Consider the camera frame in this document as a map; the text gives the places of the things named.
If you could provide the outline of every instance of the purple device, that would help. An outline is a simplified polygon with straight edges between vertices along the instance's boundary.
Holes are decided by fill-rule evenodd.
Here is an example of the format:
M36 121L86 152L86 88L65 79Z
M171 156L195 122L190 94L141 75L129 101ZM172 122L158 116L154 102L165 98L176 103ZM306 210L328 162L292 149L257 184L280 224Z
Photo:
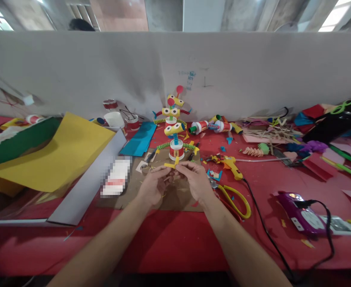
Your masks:
M310 208L298 208L296 201L304 201L297 193L279 191L274 194L298 231L309 237L326 236L326 223Z

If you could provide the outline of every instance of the green scissors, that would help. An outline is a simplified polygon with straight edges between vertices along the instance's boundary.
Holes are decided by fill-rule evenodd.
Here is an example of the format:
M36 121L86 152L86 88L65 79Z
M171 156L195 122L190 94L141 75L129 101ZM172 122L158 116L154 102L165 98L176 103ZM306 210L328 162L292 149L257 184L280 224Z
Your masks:
M342 105L337 106L337 107L331 112L331 114L340 114L340 113L344 112L345 107L346 107L346 106L349 106L349 105L351 105L351 102L348 103L348 101L345 101Z

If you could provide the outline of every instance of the power cord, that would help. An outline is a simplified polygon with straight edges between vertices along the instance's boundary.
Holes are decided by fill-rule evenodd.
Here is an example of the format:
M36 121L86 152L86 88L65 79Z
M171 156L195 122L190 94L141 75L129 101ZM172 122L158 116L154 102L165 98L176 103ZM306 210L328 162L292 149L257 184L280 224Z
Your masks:
M250 184L248 183L248 181L246 179L243 178L243 181L247 184L248 186L248 190L250 191L250 194L251 194L251 197L252 197L252 200L254 201L254 204L255 204L255 207L256 207L256 210L258 211L258 214L259 214L259 217L260 217L260 221L262 223L262 226L263 226L263 229L268 237L268 239L271 241L272 245L275 247L276 251L279 253L279 256L281 258L281 260L283 261L283 264L285 265L288 273L290 274L291 278L289 278L290 282L292 284L300 284L302 283L303 281L305 281L309 276L310 274L312 273L312 271L318 267L320 264L332 259L332 257L335 255L335 248L333 246L333 242L332 242L332 237L331 237L331 229L330 229L330 226L331 226L331 212L329 211L329 209L326 207L326 205L324 203L322 203L321 201L317 201L317 200L307 200L307 201L297 201L296 204L299 208L308 208L309 206L311 206L313 203L320 203L326 210L327 212L327 224L326 224L326 233L327 233L327 238L328 238L328 242L329 242L329 246L331 248L331 254L320 260L319 262L315 263L313 266L311 266L311 268L298 280L296 280L295 278L295 275L294 273L292 272L290 266L288 265L286 259L284 258L283 254L280 252L278 246L276 245L275 241L272 239L271 235L268 233L268 230L264 224L264 221L263 221L263 217L260 213L260 210L259 210L259 206L256 202L256 199L254 197L254 194L252 193L252 190L251 190L251 187L250 187Z

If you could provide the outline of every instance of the blue paper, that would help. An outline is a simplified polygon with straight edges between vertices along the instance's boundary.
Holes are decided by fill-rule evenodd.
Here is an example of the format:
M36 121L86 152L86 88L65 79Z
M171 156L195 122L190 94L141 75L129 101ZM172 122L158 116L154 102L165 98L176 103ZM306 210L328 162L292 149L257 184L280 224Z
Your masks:
M143 122L138 132L121 150L121 154L130 156L143 156L147 152L151 138L157 125L153 122Z
M215 179L216 181L220 181L220 178L222 177L222 173L223 173L223 171L220 171L219 177L216 179L215 177L213 177L213 176L210 175L210 169L208 169L208 171L207 171L207 175L208 175L209 177L211 177L212 179Z
M297 126L305 126L307 124L314 124L315 122L311 119L309 119L305 114L303 114L302 112L300 112L295 120L294 120L295 125Z

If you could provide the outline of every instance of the white paper cup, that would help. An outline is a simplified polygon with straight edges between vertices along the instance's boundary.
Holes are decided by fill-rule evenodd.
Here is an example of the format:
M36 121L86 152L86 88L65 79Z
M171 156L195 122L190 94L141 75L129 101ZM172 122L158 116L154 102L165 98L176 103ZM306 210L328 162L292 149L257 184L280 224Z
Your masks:
M125 130L125 122L119 112L110 112L104 115L104 118L110 127L121 128L124 135L127 135Z

